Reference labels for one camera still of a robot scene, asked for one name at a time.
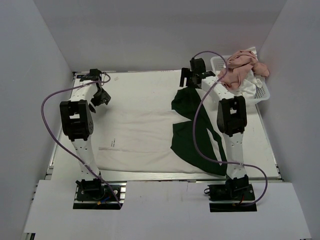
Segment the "pink t-shirt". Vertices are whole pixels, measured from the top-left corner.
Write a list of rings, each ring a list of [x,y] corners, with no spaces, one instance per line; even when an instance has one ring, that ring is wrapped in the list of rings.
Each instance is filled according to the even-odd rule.
[[[259,62],[256,54],[250,50],[237,51],[226,63],[226,68],[219,72],[218,78],[228,90],[238,89],[250,71],[264,78],[270,75],[268,67]]]

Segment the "white and green t-shirt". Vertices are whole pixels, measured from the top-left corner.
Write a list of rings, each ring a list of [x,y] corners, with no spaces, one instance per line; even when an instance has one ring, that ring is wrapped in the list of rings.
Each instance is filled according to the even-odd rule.
[[[96,163],[102,170],[149,173],[226,174],[227,165],[196,151],[193,120],[204,91],[152,87],[111,90],[111,102],[96,122]],[[206,97],[196,120],[201,153],[226,161],[217,124],[217,105]]]

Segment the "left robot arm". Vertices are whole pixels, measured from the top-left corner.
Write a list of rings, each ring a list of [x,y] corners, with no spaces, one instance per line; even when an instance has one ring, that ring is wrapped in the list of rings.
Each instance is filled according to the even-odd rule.
[[[92,181],[101,175],[95,162],[91,136],[94,131],[92,113],[96,112],[96,107],[107,105],[111,100],[101,83],[103,74],[97,68],[90,69],[80,78],[81,87],[59,105],[63,133],[80,158],[82,182]]]

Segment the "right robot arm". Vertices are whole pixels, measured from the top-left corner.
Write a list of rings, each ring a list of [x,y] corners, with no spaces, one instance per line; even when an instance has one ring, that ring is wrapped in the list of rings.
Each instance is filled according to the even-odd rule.
[[[236,200],[244,193],[244,188],[249,186],[244,156],[243,136],[247,126],[246,101],[242,96],[236,96],[229,92],[222,84],[222,77],[215,80],[215,73],[206,70],[202,58],[192,57],[190,68],[182,68],[180,86],[197,88],[205,91],[205,95],[199,103],[192,126],[192,137],[196,151],[199,155],[212,163],[228,165],[226,167],[226,195]],[[196,142],[196,123],[206,97],[217,103],[216,124],[225,142],[226,161],[218,161],[205,156]]]

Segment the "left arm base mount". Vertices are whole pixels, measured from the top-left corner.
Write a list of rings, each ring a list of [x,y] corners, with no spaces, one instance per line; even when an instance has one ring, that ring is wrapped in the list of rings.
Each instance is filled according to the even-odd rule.
[[[77,180],[73,201],[74,210],[120,210],[115,196],[123,205],[125,199],[125,185],[111,184],[110,189],[99,179]]]

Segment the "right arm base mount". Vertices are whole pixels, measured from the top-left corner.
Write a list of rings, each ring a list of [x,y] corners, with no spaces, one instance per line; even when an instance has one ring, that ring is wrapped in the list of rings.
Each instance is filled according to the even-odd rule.
[[[209,198],[211,213],[256,212],[257,205],[249,177],[228,178],[224,184],[210,184],[203,193]]]

